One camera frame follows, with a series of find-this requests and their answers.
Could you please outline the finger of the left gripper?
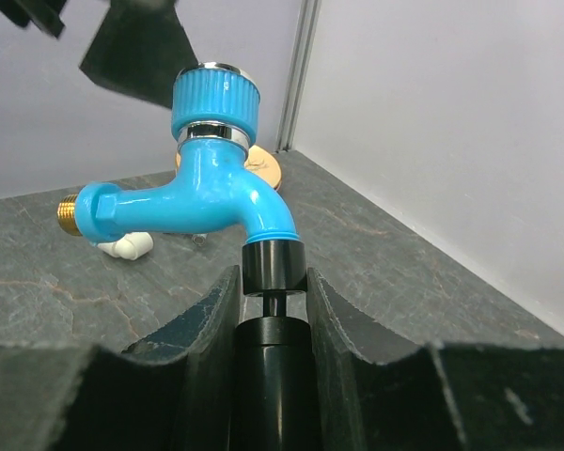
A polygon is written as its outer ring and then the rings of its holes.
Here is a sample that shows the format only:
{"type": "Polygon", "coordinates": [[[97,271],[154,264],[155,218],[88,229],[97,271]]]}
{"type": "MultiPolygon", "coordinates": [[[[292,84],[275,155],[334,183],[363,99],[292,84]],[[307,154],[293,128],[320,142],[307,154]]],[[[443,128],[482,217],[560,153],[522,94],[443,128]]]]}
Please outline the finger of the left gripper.
{"type": "Polygon", "coordinates": [[[79,68],[97,86],[171,108],[179,72],[196,64],[174,1],[112,1],[79,68]]]}
{"type": "Polygon", "coordinates": [[[0,12],[25,29],[31,23],[41,32],[58,39],[65,29],[61,13],[67,0],[0,0],[0,12]]]}

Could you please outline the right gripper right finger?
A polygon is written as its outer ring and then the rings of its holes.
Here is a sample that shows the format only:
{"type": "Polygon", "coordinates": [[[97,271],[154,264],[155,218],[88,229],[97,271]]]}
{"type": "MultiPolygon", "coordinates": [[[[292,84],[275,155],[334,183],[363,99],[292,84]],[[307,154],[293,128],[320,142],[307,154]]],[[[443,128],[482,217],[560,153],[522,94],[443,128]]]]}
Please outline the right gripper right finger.
{"type": "Polygon", "coordinates": [[[564,345],[418,345],[307,273],[327,450],[564,450],[564,345]]]}

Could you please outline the blue water faucet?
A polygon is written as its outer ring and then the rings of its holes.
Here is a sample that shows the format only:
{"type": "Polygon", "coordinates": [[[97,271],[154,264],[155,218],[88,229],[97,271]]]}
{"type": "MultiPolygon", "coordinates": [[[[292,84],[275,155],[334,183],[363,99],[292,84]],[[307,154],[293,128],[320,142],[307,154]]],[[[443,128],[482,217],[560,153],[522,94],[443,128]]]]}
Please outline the blue water faucet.
{"type": "Polygon", "coordinates": [[[285,201],[244,166],[257,138],[259,103],[257,85],[234,66],[204,62],[182,70],[171,110],[180,156],[175,177],[143,190],[90,183],[58,204],[59,225],[94,243],[132,232],[201,234],[235,225],[249,243],[299,240],[285,201]]]}

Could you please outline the black cylindrical adapter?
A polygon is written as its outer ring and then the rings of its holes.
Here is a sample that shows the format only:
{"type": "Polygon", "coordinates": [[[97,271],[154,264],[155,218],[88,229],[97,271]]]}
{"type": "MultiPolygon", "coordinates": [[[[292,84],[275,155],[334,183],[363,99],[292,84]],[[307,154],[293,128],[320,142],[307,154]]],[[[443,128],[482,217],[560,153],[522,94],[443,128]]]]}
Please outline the black cylindrical adapter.
{"type": "Polygon", "coordinates": [[[234,333],[232,450],[320,450],[321,419],[309,324],[287,313],[307,291],[301,241],[267,240],[242,249],[243,292],[262,299],[260,316],[234,333]]]}

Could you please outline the white pvc elbow left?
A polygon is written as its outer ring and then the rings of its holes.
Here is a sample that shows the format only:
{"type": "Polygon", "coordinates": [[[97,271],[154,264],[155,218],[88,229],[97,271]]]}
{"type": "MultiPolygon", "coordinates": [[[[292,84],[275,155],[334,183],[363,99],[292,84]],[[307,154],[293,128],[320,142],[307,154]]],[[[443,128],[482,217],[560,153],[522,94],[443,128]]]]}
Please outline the white pvc elbow left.
{"type": "Polygon", "coordinates": [[[132,232],[117,241],[98,243],[96,247],[113,258],[135,261],[153,249],[154,241],[148,232],[132,232]]]}

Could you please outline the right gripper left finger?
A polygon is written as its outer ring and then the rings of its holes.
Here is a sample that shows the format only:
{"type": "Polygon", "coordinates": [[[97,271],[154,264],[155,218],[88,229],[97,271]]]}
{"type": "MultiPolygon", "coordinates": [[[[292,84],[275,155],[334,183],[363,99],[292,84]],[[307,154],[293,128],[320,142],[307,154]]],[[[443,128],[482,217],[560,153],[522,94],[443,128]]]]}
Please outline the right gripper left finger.
{"type": "Polygon", "coordinates": [[[225,450],[240,269],[121,352],[0,343],[0,450],[225,450]]]}

